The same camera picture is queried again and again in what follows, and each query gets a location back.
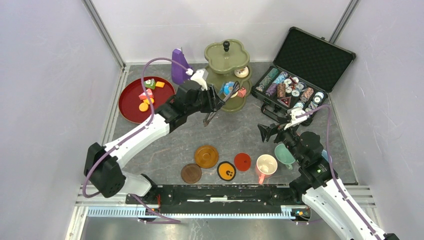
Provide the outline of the pink roll cake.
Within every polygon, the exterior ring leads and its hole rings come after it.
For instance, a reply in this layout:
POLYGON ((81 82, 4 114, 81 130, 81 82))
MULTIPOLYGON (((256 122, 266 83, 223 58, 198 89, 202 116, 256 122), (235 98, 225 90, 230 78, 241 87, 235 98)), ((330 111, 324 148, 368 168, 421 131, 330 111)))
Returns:
POLYGON ((246 90, 246 88, 245 87, 242 87, 242 88, 240 88, 239 90, 238 90, 238 92, 237 92, 237 97, 240 97, 240 98, 244 98, 245 96, 246 96, 246 94, 247 94, 247 90, 246 90))

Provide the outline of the pink cake slice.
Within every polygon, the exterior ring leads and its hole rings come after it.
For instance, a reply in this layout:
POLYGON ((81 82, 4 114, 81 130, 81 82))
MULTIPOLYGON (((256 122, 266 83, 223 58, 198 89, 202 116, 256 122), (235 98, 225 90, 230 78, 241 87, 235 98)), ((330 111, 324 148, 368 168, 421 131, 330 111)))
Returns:
POLYGON ((146 91, 141 93, 138 97, 140 100, 143 101, 143 100, 146 100, 148 97, 152 99, 154 97, 154 94, 152 89, 147 88, 146 91))

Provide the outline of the small orange pastry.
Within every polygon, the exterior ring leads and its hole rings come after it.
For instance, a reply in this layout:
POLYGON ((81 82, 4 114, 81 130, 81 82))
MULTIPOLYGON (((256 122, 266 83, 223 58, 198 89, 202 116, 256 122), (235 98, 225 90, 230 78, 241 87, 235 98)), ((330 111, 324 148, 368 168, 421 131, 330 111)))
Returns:
POLYGON ((146 103, 147 105, 153 104, 155 102, 155 100, 153 98, 149 98, 149 99, 144 99, 143 100, 144 103, 146 103))

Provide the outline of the green cake slice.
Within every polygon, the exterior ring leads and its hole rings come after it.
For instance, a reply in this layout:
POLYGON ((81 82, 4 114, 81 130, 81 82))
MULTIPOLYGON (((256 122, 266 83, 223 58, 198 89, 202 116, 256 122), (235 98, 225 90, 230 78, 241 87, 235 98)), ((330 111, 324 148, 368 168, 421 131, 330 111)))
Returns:
POLYGON ((146 88, 154 90, 156 88, 156 81, 154 78, 150 78, 143 81, 143 84, 146 88))

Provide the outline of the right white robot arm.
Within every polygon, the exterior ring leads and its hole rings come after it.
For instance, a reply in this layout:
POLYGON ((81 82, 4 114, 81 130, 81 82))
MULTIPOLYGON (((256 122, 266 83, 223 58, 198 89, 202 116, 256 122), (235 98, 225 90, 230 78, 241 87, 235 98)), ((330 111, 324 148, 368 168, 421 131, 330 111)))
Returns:
POLYGON ((372 220, 350 195, 332 168, 318 134, 301 134, 285 124, 257 125, 263 142, 275 136, 299 164, 300 176, 289 183, 289 199, 306 204, 332 228, 342 240, 397 240, 395 233, 386 233, 372 220))

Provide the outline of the metal tongs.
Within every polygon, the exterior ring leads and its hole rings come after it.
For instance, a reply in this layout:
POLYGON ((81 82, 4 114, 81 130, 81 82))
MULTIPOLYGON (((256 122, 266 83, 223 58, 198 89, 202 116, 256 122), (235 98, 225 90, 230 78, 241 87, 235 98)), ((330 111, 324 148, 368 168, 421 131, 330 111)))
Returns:
POLYGON ((207 127, 209 123, 213 120, 213 118, 217 115, 218 111, 227 103, 229 99, 221 99, 218 98, 218 102, 215 104, 216 108, 214 111, 208 113, 206 117, 203 119, 203 126, 207 127))

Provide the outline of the chocolate cream donut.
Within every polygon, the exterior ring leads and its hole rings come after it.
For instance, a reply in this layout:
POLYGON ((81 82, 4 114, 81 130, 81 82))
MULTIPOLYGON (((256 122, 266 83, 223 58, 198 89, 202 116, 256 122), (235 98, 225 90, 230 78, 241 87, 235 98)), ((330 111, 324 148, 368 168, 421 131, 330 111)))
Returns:
POLYGON ((234 75, 237 78, 246 78, 249 75, 249 73, 250 73, 250 70, 247 66, 241 69, 234 70, 234 75))

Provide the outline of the orange square pastry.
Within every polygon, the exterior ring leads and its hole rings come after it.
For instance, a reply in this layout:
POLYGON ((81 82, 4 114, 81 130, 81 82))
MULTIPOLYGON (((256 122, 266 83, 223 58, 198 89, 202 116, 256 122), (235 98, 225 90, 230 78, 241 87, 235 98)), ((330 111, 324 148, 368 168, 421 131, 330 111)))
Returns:
POLYGON ((157 82, 155 83, 155 87, 156 87, 156 88, 164 88, 164 87, 165 87, 165 83, 164 83, 164 82, 162 82, 162 81, 157 81, 157 82))

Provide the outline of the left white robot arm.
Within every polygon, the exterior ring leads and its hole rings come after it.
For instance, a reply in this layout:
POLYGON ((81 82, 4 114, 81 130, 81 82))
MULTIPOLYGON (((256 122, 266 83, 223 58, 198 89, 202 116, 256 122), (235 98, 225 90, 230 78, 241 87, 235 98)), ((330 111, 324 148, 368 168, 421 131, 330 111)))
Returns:
POLYGON ((95 142, 88 148, 85 181, 91 182, 97 193, 88 194, 84 185, 83 196, 92 198, 102 195, 110 198, 124 192, 137 195, 145 204, 153 203, 157 190, 152 187, 151 181, 143 175, 125 172, 123 167, 150 144, 185 124, 188 116, 197 112, 210 116, 224 105, 225 101, 219 97, 213 85, 203 88, 196 81, 186 81, 143 123, 106 145, 95 142))

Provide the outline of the blue frosted donut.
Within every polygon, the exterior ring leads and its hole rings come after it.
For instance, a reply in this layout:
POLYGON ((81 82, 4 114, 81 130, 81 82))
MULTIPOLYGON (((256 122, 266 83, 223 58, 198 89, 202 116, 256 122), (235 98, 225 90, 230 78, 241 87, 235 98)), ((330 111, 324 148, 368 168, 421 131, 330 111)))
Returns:
POLYGON ((228 100, 237 96, 239 88, 240 83, 238 81, 229 81, 221 86, 219 94, 224 95, 224 99, 228 100))

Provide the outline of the orange round cookie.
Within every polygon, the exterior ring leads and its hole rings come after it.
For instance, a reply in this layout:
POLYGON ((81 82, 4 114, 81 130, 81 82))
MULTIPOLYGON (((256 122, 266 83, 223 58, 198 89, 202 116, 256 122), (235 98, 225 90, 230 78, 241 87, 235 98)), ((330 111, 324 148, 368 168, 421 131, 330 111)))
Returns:
POLYGON ((139 111, 141 112, 146 112, 149 109, 149 104, 146 102, 142 102, 139 106, 138 106, 139 111))

